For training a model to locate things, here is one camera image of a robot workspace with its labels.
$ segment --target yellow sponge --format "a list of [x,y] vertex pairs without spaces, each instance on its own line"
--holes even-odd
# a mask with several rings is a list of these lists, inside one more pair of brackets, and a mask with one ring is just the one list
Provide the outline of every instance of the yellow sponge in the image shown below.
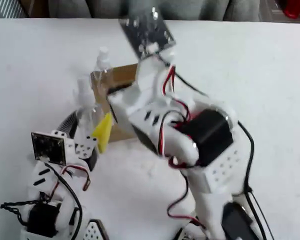
[[108,112],[102,121],[95,127],[92,136],[98,139],[99,152],[106,151],[112,128],[112,114]]

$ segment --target screw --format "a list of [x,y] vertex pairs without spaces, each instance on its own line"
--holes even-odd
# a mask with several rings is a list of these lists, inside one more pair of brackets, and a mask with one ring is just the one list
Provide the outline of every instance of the screw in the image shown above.
[[133,26],[136,28],[136,27],[138,27],[138,25],[139,25],[139,21],[138,20],[134,20],[133,21]]

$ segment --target clear plastic bottle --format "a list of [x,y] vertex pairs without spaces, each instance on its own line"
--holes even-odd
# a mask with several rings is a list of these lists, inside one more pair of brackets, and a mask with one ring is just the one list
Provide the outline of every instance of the clear plastic bottle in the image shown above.
[[110,64],[109,50],[103,46],[99,49],[92,81],[101,98],[105,98],[109,88],[115,86],[113,68]]
[[79,109],[76,111],[78,128],[75,136],[76,140],[81,142],[87,136],[92,134],[95,127],[103,119],[104,112],[101,105],[96,103],[89,78],[80,78],[78,79],[77,84],[77,101]]

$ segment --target black wire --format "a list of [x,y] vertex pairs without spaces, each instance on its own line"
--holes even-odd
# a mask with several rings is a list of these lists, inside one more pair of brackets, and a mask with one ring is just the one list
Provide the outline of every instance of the black wire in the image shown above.
[[245,133],[247,138],[249,139],[250,145],[251,145],[250,157],[249,157],[248,164],[247,164],[247,167],[246,167],[246,172],[245,172],[245,177],[244,177],[244,182],[243,182],[243,194],[244,194],[244,196],[246,198],[246,201],[247,201],[247,203],[248,203],[248,205],[249,205],[249,207],[252,211],[252,214],[255,218],[255,221],[258,224],[258,227],[260,229],[263,240],[267,240],[267,236],[266,236],[264,227],[262,226],[260,218],[257,214],[257,211],[256,211],[256,209],[255,209],[255,207],[254,207],[254,205],[253,205],[253,203],[250,199],[250,195],[249,195],[249,193],[252,192],[252,188],[249,186],[249,176],[250,176],[252,161],[254,159],[254,154],[255,154],[255,142],[254,142],[254,139],[252,138],[251,134],[249,133],[249,131],[245,128],[245,126],[243,126],[243,124],[240,121],[238,121],[238,125],[243,130],[243,132]]
[[42,200],[29,200],[29,201],[17,201],[17,202],[4,202],[3,204],[0,205],[0,209],[4,209],[4,210],[7,210],[9,211],[10,213],[13,213],[16,215],[19,223],[22,225],[22,226],[27,226],[28,223],[25,222],[23,219],[22,219],[22,215],[19,211],[18,208],[16,208],[17,206],[25,206],[25,205],[32,205],[32,204],[38,204],[42,202]]
[[[164,65],[168,68],[170,67],[171,63],[164,60],[163,57],[157,53],[156,54],[157,57],[159,58],[160,61],[162,61],[164,63]],[[175,75],[177,76],[178,79],[180,79],[181,82],[183,82],[184,85],[186,85],[187,87],[191,88],[193,91],[203,95],[203,96],[208,96],[206,93],[204,93],[203,91],[198,90],[197,88],[195,88],[194,86],[192,86],[190,83],[188,83],[182,76],[180,76],[180,74],[178,74],[177,72],[175,72]]]
[[264,215],[264,212],[261,210],[261,207],[260,207],[260,205],[259,205],[259,203],[258,203],[258,201],[257,201],[257,199],[256,199],[256,197],[255,197],[255,195],[254,195],[254,193],[251,192],[251,195],[252,195],[252,197],[253,197],[253,199],[254,199],[256,205],[257,205],[258,208],[259,208],[259,211],[260,211],[260,213],[261,213],[261,215],[262,215],[262,217],[263,217],[263,219],[264,219],[264,222],[265,222],[265,224],[266,224],[266,226],[267,226],[267,228],[268,228],[268,230],[269,230],[269,233],[270,233],[270,235],[271,235],[271,237],[272,237],[272,240],[275,240],[275,237],[274,237],[274,235],[273,235],[273,233],[272,233],[272,231],[271,231],[271,228],[270,228],[270,226],[269,226],[269,224],[268,224],[268,221],[267,221],[267,219],[266,219],[266,217],[265,217],[265,215]]
[[73,196],[73,199],[75,201],[75,203],[77,204],[78,208],[79,208],[79,219],[78,219],[78,224],[75,228],[75,231],[71,237],[71,240],[75,240],[78,233],[79,233],[79,230],[80,230],[80,227],[81,227],[81,223],[82,223],[82,217],[83,217],[83,210],[82,210],[82,206],[81,206],[81,203],[77,197],[77,195],[75,194],[75,192],[73,191],[73,189],[69,186],[69,184],[67,183],[67,181],[51,166],[49,165],[48,163],[44,163],[44,165],[51,169],[53,171],[53,173],[56,175],[56,177],[58,178],[58,180],[65,186],[65,188],[70,192],[70,194]]

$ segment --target electronic component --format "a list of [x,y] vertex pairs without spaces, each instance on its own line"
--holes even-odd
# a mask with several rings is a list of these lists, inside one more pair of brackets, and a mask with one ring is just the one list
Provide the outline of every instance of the electronic component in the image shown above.
[[195,142],[199,151],[196,165],[208,166],[234,142],[226,118],[216,110],[205,109],[177,128]]
[[46,158],[50,163],[66,165],[65,139],[62,136],[32,132],[32,145],[36,160]]
[[229,202],[223,208],[222,228],[227,240],[258,240],[251,229],[252,219],[236,202]]
[[160,52],[176,44],[155,7],[130,15],[127,19],[120,19],[119,22],[135,54],[141,60],[149,57],[153,48],[156,49],[155,52]]
[[52,238],[56,235],[56,219],[61,204],[56,206],[48,203],[39,202],[31,209],[29,213],[27,231],[29,233]]

